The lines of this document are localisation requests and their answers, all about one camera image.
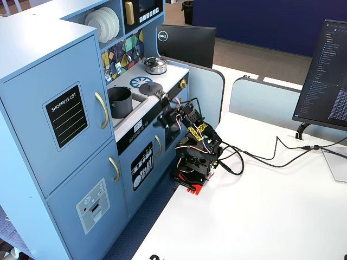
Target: dell monitor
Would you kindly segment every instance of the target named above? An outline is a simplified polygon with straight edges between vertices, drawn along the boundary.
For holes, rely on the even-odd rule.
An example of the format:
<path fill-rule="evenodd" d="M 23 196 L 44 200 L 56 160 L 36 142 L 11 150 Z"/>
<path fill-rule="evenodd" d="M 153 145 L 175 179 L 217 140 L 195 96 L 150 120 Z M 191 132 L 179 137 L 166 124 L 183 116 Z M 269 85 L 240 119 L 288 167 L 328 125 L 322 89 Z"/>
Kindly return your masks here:
<path fill-rule="evenodd" d="M 293 120 L 347 131 L 346 22 L 324 22 Z M 347 147 L 334 149 L 347 155 Z M 325 151 L 324 156 L 334 178 L 347 181 L 347 160 Z"/>
<path fill-rule="evenodd" d="M 216 28 L 160 25 L 157 32 L 160 55 L 212 68 Z"/>

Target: white desk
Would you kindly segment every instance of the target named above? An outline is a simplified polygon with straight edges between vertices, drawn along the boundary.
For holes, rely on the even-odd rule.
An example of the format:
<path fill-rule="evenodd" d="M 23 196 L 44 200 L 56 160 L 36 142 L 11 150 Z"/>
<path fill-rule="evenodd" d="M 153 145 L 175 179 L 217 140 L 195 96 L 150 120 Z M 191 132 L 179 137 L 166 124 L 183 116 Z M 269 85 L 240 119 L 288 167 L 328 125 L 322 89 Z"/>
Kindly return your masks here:
<path fill-rule="evenodd" d="M 217 128 L 240 149 L 271 157 L 285 129 L 228 113 Z M 311 137 L 310 145 L 330 142 Z M 274 164 L 302 151 L 279 145 Z M 180 186 L 133 260 L 343 260 L 347 254 L 347 184 L 334 181 L 321 151 L 282 169 L 244 156 L 241 177 L 218 167 L 198 196 Z M 224 161 L 237 171 L 236 157 Z"/>

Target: stacked plates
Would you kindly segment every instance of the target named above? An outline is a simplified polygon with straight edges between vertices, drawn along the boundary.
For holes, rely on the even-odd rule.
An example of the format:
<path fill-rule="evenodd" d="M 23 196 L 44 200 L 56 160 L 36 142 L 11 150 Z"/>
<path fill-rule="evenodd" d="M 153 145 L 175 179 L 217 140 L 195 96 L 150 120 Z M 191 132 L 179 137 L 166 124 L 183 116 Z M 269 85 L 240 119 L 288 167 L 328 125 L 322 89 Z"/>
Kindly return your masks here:
<path fill-rule="evenodd" d="M 101 43 L 106 43 L 116 37 L 119 32 L 118 16 L 108 7 L 102 7 L 88 14 L 85 25 L 97 28 L 99 42 Z"/>

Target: robotic arm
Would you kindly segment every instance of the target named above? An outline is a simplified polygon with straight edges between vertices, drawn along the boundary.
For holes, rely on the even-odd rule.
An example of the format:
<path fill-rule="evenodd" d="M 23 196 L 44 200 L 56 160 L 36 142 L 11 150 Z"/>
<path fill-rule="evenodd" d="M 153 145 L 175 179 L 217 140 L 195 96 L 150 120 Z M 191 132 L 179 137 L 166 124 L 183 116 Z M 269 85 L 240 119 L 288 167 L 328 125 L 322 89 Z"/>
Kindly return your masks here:
<path fill-rule="evenodd" d="M 154 126 L 169 128 L 177 124 L 181 129 L 183 124 L 188 133 L 176 145 L 176 156 L 179 158 L 177 168 L 171 176 L 175 182 L 188 188 L 188 191 L 198 195 L 203 184 L 213 174 L 219 165 L 218 158 L 223 153 L 220 146 L 222 139 L 214 129 L 204 122 L 201 114 L 194 109 L 191 101 L 181 107 L 177 99 L 178 108 L 170 106 L 171 101 L 163 94 L 157 95 L 162 101 L 163 114 L 158 117 Z"/>

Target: gold cabinet handle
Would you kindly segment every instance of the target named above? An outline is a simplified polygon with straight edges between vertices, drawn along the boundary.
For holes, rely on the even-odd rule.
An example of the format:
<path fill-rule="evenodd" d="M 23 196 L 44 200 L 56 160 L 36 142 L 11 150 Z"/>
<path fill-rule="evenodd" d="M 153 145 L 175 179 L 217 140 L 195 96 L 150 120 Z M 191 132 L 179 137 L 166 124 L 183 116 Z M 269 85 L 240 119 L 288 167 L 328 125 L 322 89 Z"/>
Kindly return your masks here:
<path fill-rule="evenodd" d="M 179 84 L 180 88 L 186 88 L 187 87 L 187 82 L 185 80 L 181 80 L 180 84 Z"/>
<path fill-rule="evenodd" d="M 111 164 L 113 165 L 113 167 L 115 168 L 115 171 L 117 172 L 117 178 L 115 178 L 113 181 L 116 183 L 119 180 L 120 174 L 119 174 L 119 169 L 117 167 L 117 164 L 115 163 L 115 161 L 113 160 L 112 157 L 109 157 L 109 161 L 111 162 Z"/>
<path fill-rule="evenodd" d="M 157 155 L 156 155 L 156 157 L 158 157 L 158 156 L 160 156 L 161 153 L 162 153 L 162 142 L 160 141 L 160 139 L 159 139 L 159 137 L 158 137 L 157 135 L 156 135 L 156 139 L 157 139 L 157 141 L 158 141 L 158 143 L 159 143 L 159 147 L 160 147 L 160 152 L 157 153 Z"/>
<path fill-rule="evenodd" d="M 101 125 L 101 129 L 105 129 L 105 127 L 108 124 L 108 120 L 109 120 L 108 110 L 107 110 L 107 107 L 106 107 L 106 104 L 105 104 L 104 100 L 102 99 L 102 97 L 100 96 L 100 94 L 98 92 L 95 92 L 95 97 L 97 98 L 97 100 L 99 100 L 99 102 L 102 105 L 102 108 L 105 111 L 105 122 L 103 122 L 102 125 Z"/>
<path fill-rule="evenodd" d="M 135 23 L 135 18 L 134 18 L 134 6 L 132 5 L 132 2 L 130 1 L 125 2 L 125 12 L 126 12 L 126 23 L 128 25 L 133 25 Z"/>

